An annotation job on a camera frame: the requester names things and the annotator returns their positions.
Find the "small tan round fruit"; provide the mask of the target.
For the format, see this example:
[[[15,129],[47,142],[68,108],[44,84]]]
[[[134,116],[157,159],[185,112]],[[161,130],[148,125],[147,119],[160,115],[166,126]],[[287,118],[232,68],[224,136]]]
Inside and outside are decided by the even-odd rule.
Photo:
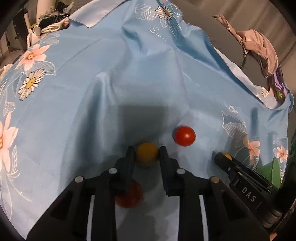
[[[232,157],[230,156],[230,154],[228,154],[228,153],[223,153],[223,155],[224,155],[225,157],[227,157],[229,160],[232,161]]]

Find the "red cherry tomato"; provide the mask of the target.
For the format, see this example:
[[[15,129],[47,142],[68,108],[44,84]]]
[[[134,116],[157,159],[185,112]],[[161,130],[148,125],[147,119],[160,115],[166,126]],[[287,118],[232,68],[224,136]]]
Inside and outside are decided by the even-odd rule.
[[[174,141],[183,147],[192,145],[196,140],[194,130],[189,126],[181,126],[175,129]]]
[[[144,195],[141,185],[132,179],[126,194],[115,197],[115,204],[122,208],[135,208],[140,205],[143,199]]]

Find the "green plastic bowl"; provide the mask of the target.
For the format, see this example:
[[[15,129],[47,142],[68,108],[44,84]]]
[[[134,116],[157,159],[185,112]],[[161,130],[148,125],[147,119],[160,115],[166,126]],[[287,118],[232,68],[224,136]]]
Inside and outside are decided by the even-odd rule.
[[[257,166],[255,171],[266,178],[270,184],[275,186],[277,189],[280,189],[283,181],[285,172],[287,169],[287,160],[284,160],[282,163],[279,158],[273,158],[273,160],[263,166]]]

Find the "purple folded cloth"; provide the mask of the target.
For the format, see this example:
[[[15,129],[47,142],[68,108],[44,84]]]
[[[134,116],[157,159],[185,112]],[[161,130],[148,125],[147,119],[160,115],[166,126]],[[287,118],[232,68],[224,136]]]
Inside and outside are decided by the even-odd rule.
[[[272,76],[272,79],[273,93],[275,94],[275,98],[279,103],[284,103],[285,98],[290,91],[286,87],[282,68],[280,65],[278,65],[276,71]]]

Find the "grey sofa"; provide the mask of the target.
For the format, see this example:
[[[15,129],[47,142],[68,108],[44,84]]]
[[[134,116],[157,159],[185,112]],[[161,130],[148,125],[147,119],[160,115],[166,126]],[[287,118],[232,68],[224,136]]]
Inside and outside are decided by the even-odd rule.
[[[271,109],[283,105],[276,100],[273,93],[272,75],[267,78],[263,75],[254,54],[249,52],[244,56],[242,46],[221,23],[213,16],[208,16],[196,8],[189,1],[174,1],[173,3],[182,11],[183,20],[186,23],[200,27],[209,37],[211,44],[236,64],[235,67],[232,67],[232,71],[238,69],[247,76],[250,80],[250,89],[256,97]],[[278,65],[282,68],[286,87],[290,91],[285,101],[291,100],[294,90],[288,87],[288,77],[295,73],[295,63],[290,66],[282,66],[278,59]]]

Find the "pink crumpled garment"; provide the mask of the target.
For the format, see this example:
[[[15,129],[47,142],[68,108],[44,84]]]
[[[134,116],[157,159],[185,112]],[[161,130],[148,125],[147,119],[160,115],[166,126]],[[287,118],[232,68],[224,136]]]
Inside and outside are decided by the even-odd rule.
[[[278,56],[273,45],[265,35],[253,29],[236,31],[224,15],[214,15],[213,18],[221,23],[239,42],[242,46],[244,56],[249,52],[254,54],[266,78],[274,75],[278,68]]]

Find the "light blue floral cloth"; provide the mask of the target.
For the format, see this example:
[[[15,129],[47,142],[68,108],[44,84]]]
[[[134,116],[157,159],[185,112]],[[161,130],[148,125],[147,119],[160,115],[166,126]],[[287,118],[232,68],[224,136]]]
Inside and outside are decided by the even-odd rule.
[[[98,176],[129,146],[165,146],[223,182],[215,152],[252,170],[287,160],[293,97],[268,108],[171,1],[91,1],[57,33],[43,68],[1,80],[1,208],[22,239],[74,178]],[[174,141],[181,126],[192,145]]]

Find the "pile of clutter bags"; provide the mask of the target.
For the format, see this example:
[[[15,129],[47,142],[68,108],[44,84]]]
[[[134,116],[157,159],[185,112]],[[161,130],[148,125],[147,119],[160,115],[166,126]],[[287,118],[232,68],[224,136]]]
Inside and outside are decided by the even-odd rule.
[[[26,1],[1,1],[1,80],[16,68],[16,77],[29,75],[48,63],[47,51],[59,43],[60,30],[70,26],[74,1],[56,1],[30,22]]]

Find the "white paper roll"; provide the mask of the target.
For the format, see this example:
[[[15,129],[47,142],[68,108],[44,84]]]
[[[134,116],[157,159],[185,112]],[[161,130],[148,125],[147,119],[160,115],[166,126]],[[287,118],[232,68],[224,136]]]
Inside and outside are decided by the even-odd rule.
[[[46,11],[49,10],[50,7],[55,6],[55,4],[56,4],[55,0],[38,0],[36,17],[38,18],[40,15],[45,14]]]

